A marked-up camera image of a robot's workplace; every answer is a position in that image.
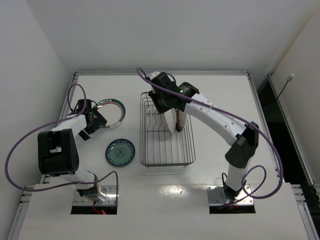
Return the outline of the white plate with flower motif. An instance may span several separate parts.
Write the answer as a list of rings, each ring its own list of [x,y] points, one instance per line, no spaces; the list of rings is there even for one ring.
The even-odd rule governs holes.
[[[167,124],[167,127],[171,133],[174,133],[176,131],[176,124],[177,124],[177,115],[176,110],[174,108],[166,111],[164,113],[165,121]]]

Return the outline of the green red rimmed plate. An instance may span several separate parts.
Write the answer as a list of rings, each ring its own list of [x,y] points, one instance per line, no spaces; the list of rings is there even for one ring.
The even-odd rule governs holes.
[[[176,109],[175,113],[176,113],[175,130],[177,132],[181,132],[185,128],[185,126],[187,124],[188,115],[185,112],[183,112],[183,111],[181,111],[179,109]]]
[[[119,127],[125,119],[126,107],[118,99],[106,98],[97,103],[99,113],[107,120],[102,127],[111,130]]]

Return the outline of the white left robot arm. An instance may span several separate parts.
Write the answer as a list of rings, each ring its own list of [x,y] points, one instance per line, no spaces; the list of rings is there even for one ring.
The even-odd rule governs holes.
[[[80,166],[76,146],[76,137],[87,141],[107,124],[98,107],[92,103],[90,99],[78,100],[69,120],[38,134],[38,167],[42,174],[64,179],[75,185],[81,197],[97,202],[101,196],[96,183],[98,177]]]

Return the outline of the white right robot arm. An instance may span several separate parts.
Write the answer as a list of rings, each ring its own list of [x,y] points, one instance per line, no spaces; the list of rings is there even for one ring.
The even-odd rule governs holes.
[[[165,72],[153,72],[147,76],[153,86],[148,95],[157,111],[164,114],[169,130],[180,132],[188,116],[193,116],[220,135],[230,149],[225,154],[229,163],[228,174],[223,183],[225,197],[235,201],[244,184],[243,177],[259,145],[257,124],[237,122],[224,113],[213,110],[211,103],[188,82],[177,85]]]

